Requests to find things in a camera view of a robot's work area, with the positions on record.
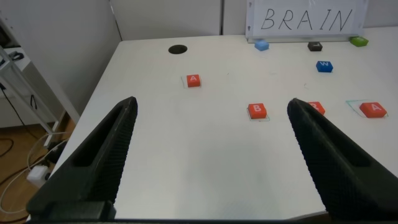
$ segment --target white cabinet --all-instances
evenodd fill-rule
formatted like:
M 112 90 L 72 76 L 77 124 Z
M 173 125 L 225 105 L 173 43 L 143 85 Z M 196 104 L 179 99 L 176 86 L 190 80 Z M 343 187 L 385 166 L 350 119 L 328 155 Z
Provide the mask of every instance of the white cabinet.
M 55 115 L 55 118 L 47 112 L 44 105 L 37 100 L 37 96 L 35 100 L 32 101 L 32 109 L 46 122 L 56 122 L 59 119 L 64 110 L 62 105 L 59 103 L 55 95 L 52 93 L 51 89 L 48 87 L 40 73 L 34 67 L 33 63 L 30 61 L 30 58 L 25 54 L 22 48 L 13 48 L 13 49 L 4 49 L 8 54 L 17 51 L 24 54 L 24 58 L 22 60 L 15 61 L 14 63 L 19 67 L 22 71 L 22 75 L 27 83 L 31 86 L 31 88 L 43 99 L 45 105 L 51 110 L 51 112 Z M 9 68 L 5 74 L 2 75 L 4 79 L 8 83 L 14 86 L 14 88 L 23 96 L 24 100 L 30 104 L 30 99 L 32 93 L 29 89 L 21 82 L 21 80 L 17 77 L 15 73 L 11 71 Z M 21 102 L 10 92 L 9 90 L 4 90 L 5 94 L 10 99 L 11 103 L 14 105 L 15 109 L 21 116 L 21 119 L 25 124 L 38 124 L 39 121 L 34 118 L 29 110 L 26 110 Z M 0 128 L 11 127 L 11 126 L 20 126 L 22 123 L 19 121 L 17 115 L 14 110 L 11 108 L 11 105 L 8 103 L 3 93 L 0 92 Z

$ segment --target electrical cable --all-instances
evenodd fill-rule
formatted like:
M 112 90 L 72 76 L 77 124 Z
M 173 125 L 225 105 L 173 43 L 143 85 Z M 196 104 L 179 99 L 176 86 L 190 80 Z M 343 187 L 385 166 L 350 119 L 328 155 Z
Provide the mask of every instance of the electrical cable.
M 41 159 L 41 158 L 43 158 L 43 157 L 44 157 L 44 156 L 40 156 L 40 157 L 37 158 L 34 162 L 37 162 L 39 159 Z M 22 168 L 22 169 L 19 169 L 19 170 L 15 171 L 14 173 L 10 174 L 8 177 L 6 177 L 4 180 L 2 180 L 2 181 L 0 182 L 0 186 L 2 186 L 7 180 L 9 180 L 11 177 L 13 177 L 14 175 L 18 174 L 19 172 L 21 172 L 22 170 L 24 170 L 24 169 L 26 169 L 26 168 L 27 168 L 27 167 L 24 167 L 24 168 Z M 18 219 L 16 219 L 16 220 L 7 220 L 7 221 L 1 221 L 1 220 L 0 220 L 0 224 L 9 224 L 9 223 L 20 222 L 20 221 L 26 220 L 27 217 L 29 217 L 29 215 L 24 216 L 24 217 L 22 217 L 22 218 L 18 218 Z
M 17 112 L 17 110 L 15 109 L 14 105 L 11 103 L 10 99 L 8 98 L 8 96 L 6 95 L 6 93 L 4 92 L 4 90 L 2 88 L 0 88 L 3 95 L 6 97 L 6 100 L 8 101 L 8 103 L 11 105 L 12 109 L 14 110 L 15 114 L 18 116 L 19 121 L 21 121 L 23 127 L 26 129 L 26 131 L 35 139 L 38 139 L 38 137 L 36 137 L 33 133 L 31 133 L 31 131 L 27 128 L 26 124 L 23 122 L 23 120 L 21 119 L 21 117 L 19 116 L 19 113 Z
M 60 133 L 45 134 L 45 135 L 43 135 L 42 137 L 40 137 L 40 138 L 35 142 L 35 144 L 31 147 L 31 149 L 29 150 L 29 152 L 27 153 L 27 159 L 26 159 L 27 168 L 28 168 L 29 170 L 32 170 L 32 168 L 30 167 L 30 164 L 29 164 L 30 155 L 32 154 L 34 148 L 36 147 L 37 143 L 40 142 L 40 140 L 42 140 L 44 137 L 49 136 L 49 135 L 67 134 L 67 133 L 70 133 L 70 132 L 65 131 L 65 132 L 60 132 Z
M 10 211 L 5 211 L 5 210 L 2 208 L 1 204 L 2 204 L 2 201 L 3 201 L 3 199 L 4 199 L 4 196 L 5 196 L 5 194 L 6 194 L 7 190 L 8 190 L 8 188 L 9 188 L 9 187 L 12 185 L 12 183 L 13 183 L 16 179 L 18 179 L 18 177 L 20 177 L 25 171 L 30 170 L 30 167 L 36 166 L 38 163 L 42 162 L 42 161 L 45 159 L 45 157 L 46 157 L 47 155 L 49 155 L 52 151 L 58 149 L 58 146 L 59 146 L 59 145 L 61 145 L 62 143 L 66 142 L 66 141 L 68 141 L 68 140 L 69 140 L 69 139 L 65 139 L 65 140 L 63 140 L 60 144 L 57 144 L 55 147 L 53 147 L 51 150 L 49 150 L 49 151 L 44 155 L 44 157 L 40 158 L 37 162 L 34 162 L 31 166 L 28 165 L 28 167 L 26 167 L 24 170 L 22 170 L 16 177 L 14 177 L 14 178 L 8 183 L 7 187 L 3 190 L 3 192 L 2 192 L 2 194 L 1 194 L 1 196 L 0 196 L 0 211 L 1 211 L 1 212 L 5 213 L 5 214 L 15 214 L 15 213 L 23 212 L 23 211 L 25 210 L 25 209 L 23 208 L 23 209 L 18 210 L 18 211 L 10 212 Z
M 11 142 L 10 147 L 8 147 L 8 149 L 4 153 L 0 154 L 0 158 L 2 158 L 12 149 L 12 147 L 14 146 L 14 140 L 12 140 L 11 138 L 0 138 L 0 141 L 10 141 Z

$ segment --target sign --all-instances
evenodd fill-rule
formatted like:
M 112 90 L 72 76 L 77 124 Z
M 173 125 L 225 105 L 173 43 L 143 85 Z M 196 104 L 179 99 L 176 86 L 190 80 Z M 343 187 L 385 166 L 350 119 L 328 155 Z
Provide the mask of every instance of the sign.
M 368 0 L 248 0 L 248 39 L 323 40 L 362 35 Z

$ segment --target blue block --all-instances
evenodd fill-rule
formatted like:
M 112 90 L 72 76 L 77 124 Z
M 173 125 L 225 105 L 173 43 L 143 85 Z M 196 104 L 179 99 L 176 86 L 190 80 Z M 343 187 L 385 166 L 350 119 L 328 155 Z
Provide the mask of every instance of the blue block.
M 331 65 L 331 62 L 318 61 L 317 69 L 318 72 L 331 72 L 333 70 L 333 66 Z
M 254 44 L 254 47 L 257 48 L 259 51 L 268 50 L 269 43 L 265 40 L 257 40 Z

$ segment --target red block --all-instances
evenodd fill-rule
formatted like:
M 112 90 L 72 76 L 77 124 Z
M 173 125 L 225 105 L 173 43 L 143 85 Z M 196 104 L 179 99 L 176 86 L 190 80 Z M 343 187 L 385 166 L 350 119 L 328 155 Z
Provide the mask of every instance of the red block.
M 199 75 L 187 75 L 187 84 L 188 84 L 188 87 L 198 87 L 198 86 L 200 86 L 200 77 L 199 77 Z
M 387 114 L 387 111 L 378 102 L 363 103 L 359 108 L 367 118 L 382 118 Z
M 325 114 L 325 109 L 323 108 L 323 106 L 321 105 L 321 103 L 319 102 L 308 102 L 311 106 L 313 106 L 319 113 L 321 113 L 322 115 Z
M 266 107 L 262 103 L 253 103 L 248 106 L 251 119 L 264 119 L 267 117 Z

